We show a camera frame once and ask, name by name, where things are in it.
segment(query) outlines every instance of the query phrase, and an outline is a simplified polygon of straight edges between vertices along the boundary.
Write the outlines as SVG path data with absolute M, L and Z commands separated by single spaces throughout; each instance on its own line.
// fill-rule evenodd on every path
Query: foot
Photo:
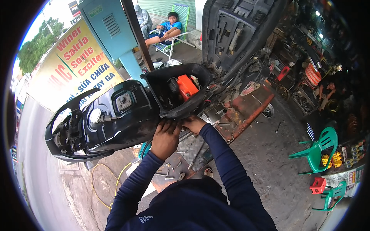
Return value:
M 209 176 L 209 177 L 213 178 L 213 172 L 212 172 L 212 169 L 210 169 L 210 168 L 206 168 L 206 169 L 204 170 L 204 175 L 205 175 L 205 176 Z

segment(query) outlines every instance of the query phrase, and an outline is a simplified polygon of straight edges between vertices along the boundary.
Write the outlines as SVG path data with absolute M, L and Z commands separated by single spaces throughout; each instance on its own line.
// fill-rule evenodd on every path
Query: sky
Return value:
M 64 27 L 71 27 L 70 21 L 73 19 L 73 15 L 69 10 L 68 4 L 73 2 L 73 0 L 52 0 L 46 3 L 42 12 L 38 13 L 38 16 L 33 21 L 31 27 L 29 28 L 27 34 L 25 35 L 22 44 L 31 41 L 38 33 L 38 29 L 44 20 L 48 20 L 50 17 L 53 19 L 59 19 L 59 22 L 64 22 Z M 17 58 L 13 66 L 13 78 L 18 74 L 19 59 Z

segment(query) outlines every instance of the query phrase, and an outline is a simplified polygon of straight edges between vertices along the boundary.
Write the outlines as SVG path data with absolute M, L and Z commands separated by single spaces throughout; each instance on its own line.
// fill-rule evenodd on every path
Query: diamond plate metal sheet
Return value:
M 177 150 L 184 157 L 186 162 L 190 164 L 194 161 L 194 157 L 199 152 L 192 169 L 198 171 L 203 167 L 203 163 L 200 162 L 200 157 L 209 149 L 208 144 L 204 141 L 201 136 L 190 136 L 186 140 L 179 143 Z

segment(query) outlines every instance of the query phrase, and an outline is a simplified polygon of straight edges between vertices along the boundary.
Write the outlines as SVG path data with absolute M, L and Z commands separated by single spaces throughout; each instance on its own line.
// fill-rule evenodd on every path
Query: road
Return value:
M 28 97 L 19 125 L 18 161 L 23 162 L 30 206 L 42 228 L 47 231 L 81 230 L 63 189 L 58 159 L 51 155 L 45 143 L 45 127 L 51 115 Z

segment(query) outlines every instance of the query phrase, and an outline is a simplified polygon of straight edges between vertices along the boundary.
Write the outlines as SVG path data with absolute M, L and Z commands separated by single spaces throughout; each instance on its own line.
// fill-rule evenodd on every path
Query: person's hand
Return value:
M 154 133 L 150 151 L 164 161 L 177 150 L 180 132 L 181 123 L 173 120 L 161 121 Z
M 201 118 L 199 118 L 195 115 L 191 115 L 191 116 L 182 120 L 182 125 L 184 127 L 189 128 L 190 131 L 192 131 L 195 134 L 199 134 L 202 127 L 204 127 L 204 125 L 206 125 L 206 124 L 207 123 L 204 120 L 202 120 Z
M 164 39 L 168 39 L 169 34 L 166 32 L 166 33 L 164 33 L 163 37 L 164 37 Z

